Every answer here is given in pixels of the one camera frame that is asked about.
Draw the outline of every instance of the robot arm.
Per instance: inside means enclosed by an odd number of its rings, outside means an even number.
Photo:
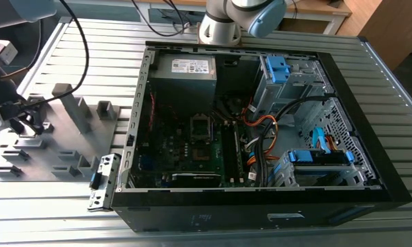
[[[240,26],[256,38],[267,36],[284,17],[284,0],[210,0],[200,25],[203,43],[235,46],[240,43]]]
[[[255,37],[263,37],[278,27],[286,9],[284,0],[208,0],[200,40],[207,44],[238,45],[240,26]],[[36,22],[55,13],[54,0],[0,0],[0,28]],[[11,127],[20,134],[26,124],[35,134],[43,133],[46,109],[43,105],[28,107],[28,104],[14,82],[0,79],[0,130]]]

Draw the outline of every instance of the sticker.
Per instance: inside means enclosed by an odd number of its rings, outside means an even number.
[[[250,172],[248,173],[248,179],[251,179],[251,180],[256,180],[256,173],[254,173],[254,172]]]
[[[210,222],[212,219],[212,215],[192,215],[191,216],[191,225],[192,226],[202,226],[203,223]]]
[[[247,108],[248,108],[252,112],[256,111],[256,108],[255,108],[255,106],[254,106],[252,104],[250,104]]]
[[[210,64],[207,60],[188,60],[175,59],[172,60],[172,73],[210,73]]]

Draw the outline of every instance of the metal slotted table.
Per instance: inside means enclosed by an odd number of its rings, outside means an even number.
[[[196,29],[162,38],[142,23],[82,20],[90,45],[90,70],[76,92],[88,104],[110,100],[122,107],[112,152],[122,153],[146,40],[196,43]],[[156,24],[158,31],[174,32]],[[246,47],[330,52],[412,195],[412,99],[370,44],[355,37],[275,32],[263,39],[243,32]],[[19,88],[51,96],[55,83],[76,85],[84,49],[75,23],[62,19],[35,69]],[[339,227],[258,231],[136,234],[116,213],[88,213],[88,183],[0,183],[0,244],[74,243],[74,246],[412,246],[412,203],[372,213]]]

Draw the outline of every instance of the open computer tower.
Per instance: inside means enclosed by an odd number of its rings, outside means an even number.
[[[96,180],[90,210],[138,232],[335,226],[412,201],[331,55],[311,51],[148,42],[124,152]]]

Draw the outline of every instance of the power supply label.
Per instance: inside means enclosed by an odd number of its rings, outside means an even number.
[[[171,72],[208,74],[210,64],[207,60],[175,59],[172,60]]]

